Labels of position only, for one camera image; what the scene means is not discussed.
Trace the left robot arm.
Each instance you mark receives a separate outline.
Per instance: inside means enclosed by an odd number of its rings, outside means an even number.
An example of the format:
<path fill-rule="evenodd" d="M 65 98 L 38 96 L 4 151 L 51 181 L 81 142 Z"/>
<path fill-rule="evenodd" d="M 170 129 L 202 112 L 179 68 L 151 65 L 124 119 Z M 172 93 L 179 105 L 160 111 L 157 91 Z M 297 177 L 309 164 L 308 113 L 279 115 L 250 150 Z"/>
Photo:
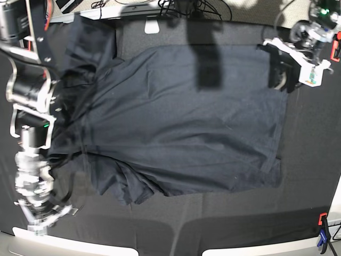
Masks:
<path fill-rule="evenodd" d="M 340 61 L 340 1 L 311 1 L 308 20 L 297 21 L 287 41 L 276 33 L 259 48 L 271 57 L 271 88 L 321 86 L 323 73 L 333 73 L 331 63 Z"/>

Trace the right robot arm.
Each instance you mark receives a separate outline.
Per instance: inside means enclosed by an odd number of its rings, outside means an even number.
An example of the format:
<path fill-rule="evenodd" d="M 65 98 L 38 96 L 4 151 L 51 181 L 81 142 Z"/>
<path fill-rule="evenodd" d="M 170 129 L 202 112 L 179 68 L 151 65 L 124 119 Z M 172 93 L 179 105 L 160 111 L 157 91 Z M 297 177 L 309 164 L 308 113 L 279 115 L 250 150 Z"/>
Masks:
<path fill-rule="evenodd" d="M 28 230 L 44 234 L 61 217 L 77 209 L 54 193 L 54 178 L 46 152 L 62 108 L 56 88 L 60 76 L 47 39 L 50 1 L 1 1 L 1 53 L 12 74 L 6 99 L 13 106 L 10 134 L 19 139 L 15 156 L 17 204 Z"/>

